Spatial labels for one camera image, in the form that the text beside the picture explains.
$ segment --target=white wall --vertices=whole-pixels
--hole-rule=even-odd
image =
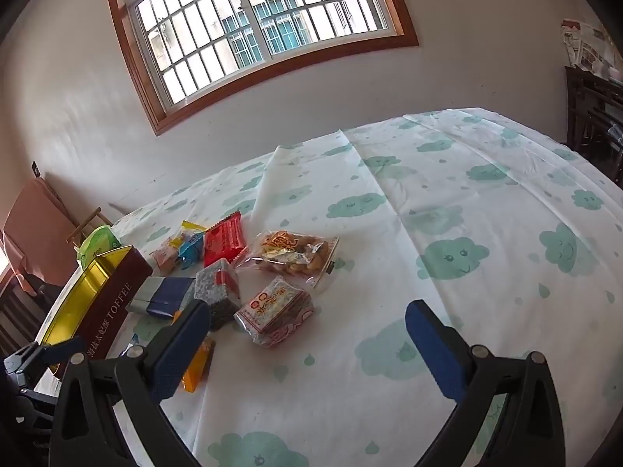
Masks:
[[[421,47],[272,79],[155,137],[107,0],[32,0],[0,49],[7,120],[67,207],[136,209],[278,144],[399,114],[481,106],[562,140],[563,18],[584,0],[406,0]]]

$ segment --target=metal screw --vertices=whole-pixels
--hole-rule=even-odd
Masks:
[[[545,357],[543,356],[543,353],[540,353],[538,351],[535,351],[532,355],[530,355],[530,358],[532,358],[532,361],[534,363],[545,363]]]
[[[487,358],[489,356],[489,350],[485,348],[485,346],[477,344],[472,348],[472,354],[476,358]]]
[[[143,346],[139,346],[138,344],[136,346],[132,346],[131,348],[129,348],[125,354],[126,356],[129,356],[130,358],[138,358],[140,355],[143,354]]]
[[[69,361],[74,365],[80,365],[84,361],[84,355],[82,353],[76,353],[69,358]]]

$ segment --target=gray snack package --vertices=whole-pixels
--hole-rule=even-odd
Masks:
[[[236,271],[225,258],[197,272],[194,298],[210,306],[211,331],[233,320],[241,306],[240,289]]]

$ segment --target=blue gripper pad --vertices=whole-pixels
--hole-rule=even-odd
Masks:
[[[454,328],[444,326],[423,300],[411,302],[404,319],[407,332],[437,386],[445,397],[458,404],[475,370],[469,346]]]
[[[178,328],[178,332],[164,347],[151,372],[150,397],[156,404],[173,396],[188,365],[210,330],[208,304],[199,300],[194,300],[191,304],[196,304],[196,308],[185,321],[183,321],[185,315],[182,314],[173,325],[166,327]]]

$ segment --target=metal security grille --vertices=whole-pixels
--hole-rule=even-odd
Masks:
[[[127,0],[167,107],[266,64],[393,34],[383,0]]]

